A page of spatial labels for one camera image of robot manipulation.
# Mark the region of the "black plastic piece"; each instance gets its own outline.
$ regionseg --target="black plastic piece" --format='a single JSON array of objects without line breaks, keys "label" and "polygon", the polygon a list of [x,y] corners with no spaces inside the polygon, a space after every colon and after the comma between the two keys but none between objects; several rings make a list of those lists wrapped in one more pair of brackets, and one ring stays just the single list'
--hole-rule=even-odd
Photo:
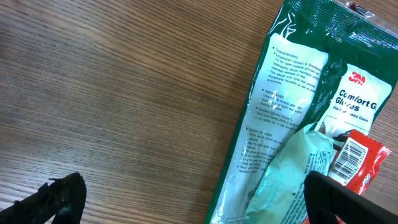
[{"label": "black plastic piece", "polygon": [[367,12],[366,9],[362,8],[360,5],[356,3],[352,3],[352,5],[350,5],[349,8],[361,16],[365,16],[365,13]]},{"label": "black plastic piece", "polygon": [[43,224],[54,217],[53,224],[80,223],[86,203],[86,184],[79,173],[63,179],[51,179],[37,193],[16,201],[0,212],[0,224]]},{"label": "black plastic piece", "polygon": [[304,198],[311,224],[396,224],[398,216],[350,191],[319,172],[304,181]]}]

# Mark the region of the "wooden table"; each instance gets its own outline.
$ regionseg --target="wooden table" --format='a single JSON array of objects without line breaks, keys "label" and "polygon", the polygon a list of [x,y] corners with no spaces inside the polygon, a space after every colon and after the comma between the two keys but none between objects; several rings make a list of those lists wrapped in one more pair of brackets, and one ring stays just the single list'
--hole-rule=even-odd
[{"label": "wooden table", "polygon": [[[398,24],[398,2],[360,1]],[[0,210],[80,172],[83,223],[200,223],[278,1],[0,2]],[[398,213],[394,153],[366,197]]]}]

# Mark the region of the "plastic packaging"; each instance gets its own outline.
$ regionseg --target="plastic packaging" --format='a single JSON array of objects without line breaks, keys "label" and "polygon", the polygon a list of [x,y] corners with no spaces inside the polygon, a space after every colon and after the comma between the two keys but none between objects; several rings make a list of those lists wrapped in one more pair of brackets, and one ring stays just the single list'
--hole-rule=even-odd
[{"label": "plastic packaging", "polygon": [[205,223],[244,221],[267,166],[296,130],[316,121],[335,138],[370,130],[398,79],[398,42],[394,28],[375,25],[367,12],[349,6],[284,2],[265,39]]},{"label": "plastic packaging", "polygon": [[383,144],[352,130],[333,163],[329,177],[362,195],[390,153],[391,150]]},{"label": "plastic packaging", "polygon": [[299,223],[307,216],[303,182],[313,170],[328,175],[335,155],[333,138],[309,131],[311,126],[296,132],[269,164],[245,223]]}]

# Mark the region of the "red package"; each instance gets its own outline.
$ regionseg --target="red package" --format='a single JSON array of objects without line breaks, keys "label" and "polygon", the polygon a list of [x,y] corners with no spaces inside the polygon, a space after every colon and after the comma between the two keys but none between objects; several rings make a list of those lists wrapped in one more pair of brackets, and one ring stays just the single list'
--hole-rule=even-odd
[{"label": "red package", "polygon": [[[329,178],[362,195],[380,171],[381,163],[391,153],[383,144],[352,130],[336,155]],[[309,224],[308,217],[302,224]]]}]

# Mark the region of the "green package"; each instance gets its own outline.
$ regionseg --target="green package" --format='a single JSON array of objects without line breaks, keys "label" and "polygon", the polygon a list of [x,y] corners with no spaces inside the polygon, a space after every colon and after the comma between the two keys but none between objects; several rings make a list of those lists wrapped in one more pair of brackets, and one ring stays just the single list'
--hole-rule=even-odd
[{"label": "green package", "polygon": [[369,132],[397,82],[398,44],[392,32],[365,18],[372,16],[332,0],[283,3],[205,223],[243,223],[270,161],[296,130],[320,121],[332,137]]}]

